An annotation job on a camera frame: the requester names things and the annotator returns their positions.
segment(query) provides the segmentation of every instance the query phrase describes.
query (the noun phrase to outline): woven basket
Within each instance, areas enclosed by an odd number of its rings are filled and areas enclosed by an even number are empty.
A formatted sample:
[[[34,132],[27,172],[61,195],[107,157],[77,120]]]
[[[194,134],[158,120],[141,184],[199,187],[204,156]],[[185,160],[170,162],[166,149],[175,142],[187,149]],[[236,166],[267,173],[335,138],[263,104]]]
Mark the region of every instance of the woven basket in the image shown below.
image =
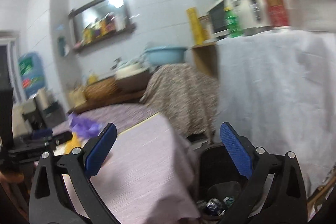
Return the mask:
[[[118,87],[113,76],[88,85],[84,89],[86,99],[95,101],[104,100],[116,92]]]

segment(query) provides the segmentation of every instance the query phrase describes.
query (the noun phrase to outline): hand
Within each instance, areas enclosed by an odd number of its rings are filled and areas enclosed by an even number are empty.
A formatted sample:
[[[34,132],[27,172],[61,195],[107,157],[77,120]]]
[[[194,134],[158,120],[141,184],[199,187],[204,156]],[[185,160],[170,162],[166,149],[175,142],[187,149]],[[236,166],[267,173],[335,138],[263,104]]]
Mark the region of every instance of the hand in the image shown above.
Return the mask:
[[[10,183],[21,183],[24,180],[24,176],[23,174],[20,173],[14,173],[14,172],[6,172],[6,173],[1,173],[0,172],[0,183],[3,187],[3,189],[5,190],[5,192],[7,193],[8,198],[11,200],[11,202],[14,204],[14,206],[17,208],[17,210],[20,212],[20,214],[26,219],[28,220],[28,215],[26,214],[25,211],[23,211],[15,196],[13,195],[11,188],[9,186]]]

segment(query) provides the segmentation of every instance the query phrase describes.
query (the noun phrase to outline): metal screw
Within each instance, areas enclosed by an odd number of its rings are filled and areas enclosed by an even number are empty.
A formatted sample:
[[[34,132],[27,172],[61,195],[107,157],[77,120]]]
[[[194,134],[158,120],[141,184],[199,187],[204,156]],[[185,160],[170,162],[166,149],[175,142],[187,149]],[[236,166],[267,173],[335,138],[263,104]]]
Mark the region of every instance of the metal screw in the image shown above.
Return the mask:
[[[288,152],[287,154],[291,159],[295,158],[295,154],[293,152]]]
[[[257,147],[255,150],[258,154],[263,154],[265,153],[265,149],[263,149],[262,147]]]
[[[75,147],[73,150],[72,150],[72,153],[74,154],[74,155],[77,155],[77,154],[79,154],[81,152],[81,148],[80,147]]]
[[[46,159],[46,158],[48,158],[48,157],[49,157],[49,153],[48,153],[48,152],[44,152],[44,153],[42,154],[42,158]]]

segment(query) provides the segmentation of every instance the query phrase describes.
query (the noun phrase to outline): green bottle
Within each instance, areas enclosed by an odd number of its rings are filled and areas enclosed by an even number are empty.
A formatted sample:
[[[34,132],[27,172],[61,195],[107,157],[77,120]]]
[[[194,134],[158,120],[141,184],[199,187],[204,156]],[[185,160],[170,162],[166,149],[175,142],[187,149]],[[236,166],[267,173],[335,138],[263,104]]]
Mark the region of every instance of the green bottle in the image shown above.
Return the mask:
[[[230,37],[239,37],[243,35],[244,33],[239,26],[238,17],[229,7],[225,7],[224,11],[226,15],[226,25],[230,31]]]

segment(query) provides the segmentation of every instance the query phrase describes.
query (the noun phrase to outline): wall mirror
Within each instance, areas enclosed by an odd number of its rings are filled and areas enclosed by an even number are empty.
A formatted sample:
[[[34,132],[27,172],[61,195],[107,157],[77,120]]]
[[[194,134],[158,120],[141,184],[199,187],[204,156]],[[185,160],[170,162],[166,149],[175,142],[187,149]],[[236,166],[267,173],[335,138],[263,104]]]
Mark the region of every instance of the wall mirror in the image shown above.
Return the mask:
[[[94,0],[77,10],[72,10],[71,21],[74,50],[83,48],[115,35],[132,32],[127,0]]]

